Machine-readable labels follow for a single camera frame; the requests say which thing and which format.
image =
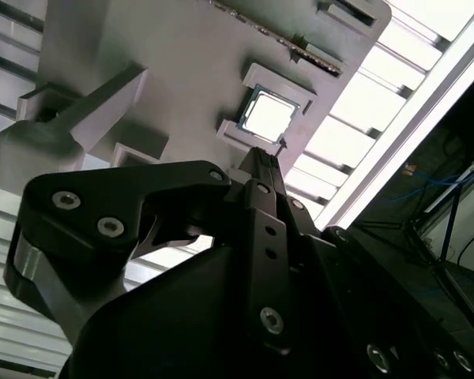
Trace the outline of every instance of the cable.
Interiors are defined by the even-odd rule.
[[[465,252],[467,251],[467,248],[474,242],[474,237],[472,237],[468,242],[467,244],[464,246],[464,248],[461,250],[460,252],[460,255],[458,256],[458,259],[457,259],[457,268],[458,268],[458,271],[460,272],[460,274],[462,274],[463,276],[465,276],[466,278],[469,278],[470,280],[474,281],[474,277],[471,277],[469,275],[466,275],[462,270],[461,270],[461,266],[460,266],[460,261],[461,261],[461,258],[464,256]]]
[[[458,182],[447,182],[447,180],[459,177],[460,175],[451,175],[451,176],[448,176],[447,178],[444,178],[442,180],[434,180],[434,179],[431,179],[428,175],[421,174],[419,172],[414,172],[414,171],[409,171],[409,172],[411,172],[414,175],[419,176],[421,178],[426,178],[427,179],[426,185],[423,186],[422,188],[414,189],[412,192],[406,193],[402,196],[392,197],[391,199],[388,199],[388,200],[385,200],[385,201],[380,201],[381,203],[385,203],[385,204],[394,203],[396,201],[401,201],[401,200],[404,200],[404,199],[408,199],[410,197],[415,196],[417,193],[424,192],[425,190],[427,190],[428,188],[433,187],[433,186],[454,186],[454,185],[457,185],[457,184],[465,184],[466,182],[469,182],[470,180],[472,180],[474,178],[474,171],[471,172],[469,175],[467,175],[466,178],[463,178],[462,180],[460,180]]]
[[[447,182],[447,180],[450,180],[450,179],[455,179],[455,178],[458,178],[460,177],[460,175],[456,174],[456,175],[451,175],[447,178],[444,178],[444,179],[441,179],[441,180],[436,180],[436,179],[432,179],[431,178],[431,175],[428,175],[428,174],[423,174],[421,172],[416,172],[416,171],[411,171],[411,170],[408,170],[406,169],[407,172],[410,172],[412,174],[412,176],[417,176],[418,178],[424,178],[427,180],[427,182],[430,182],[430,183],[434,183],[434,184],[438,184],[440,186],[453,186],[455,184],[463,184],[463,183],[466,183],[468,182],[469,180],[471,180],[473,177],[474,177],[474,171],[472,171],[471,173],[469,173],[467,175],[466,178],[463,178],[462,180],[460,181],[457,181],[457,182]]]

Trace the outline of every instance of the black metal frame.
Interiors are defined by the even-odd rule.
[[[369,231],[368,228],[394,229],[403,231],[405,237],[408,238],[408,240],[414,245],[423,262],[425,262],[426,266],[431,270],[431,273],[439,283],[440,288],[464,314],[465,318],[474,329],[474,305],[471,303],[471,301],[458,285],[457,281],[451,276],[444,265],[450,246],[451,234],[453,233],[453,225],[457,216],[457,210],[458,205],[460,204],[463,186],[464,184],[459,184],[450,194],[450,198],[452,199],[450,217],[448,219],[446,234],[442,243],[442,249],[439,258],[437,258],[425,246],[425,243],[422,241],[417,232],[416,225],[412,221],[408,221],[407,223],[363,222],[357,223],[355,227],[372,238],[385,243],[387,246],[390,246],[403,254],[410,255],[409,251],[404,250],[400,246],[386,240],[380,235]]]
[[[184,162],[27,185],[5,280],[72,343],[60,378],[474,377],[463,347],[347,231],[320,234],[276,157],[253,148],[240,168],[244,184]],[[59,191],[78,206],[57,206]],[[102,217],[121,234],[103,235]],[[123,290],[130,258],[202,234],[211,249]]]

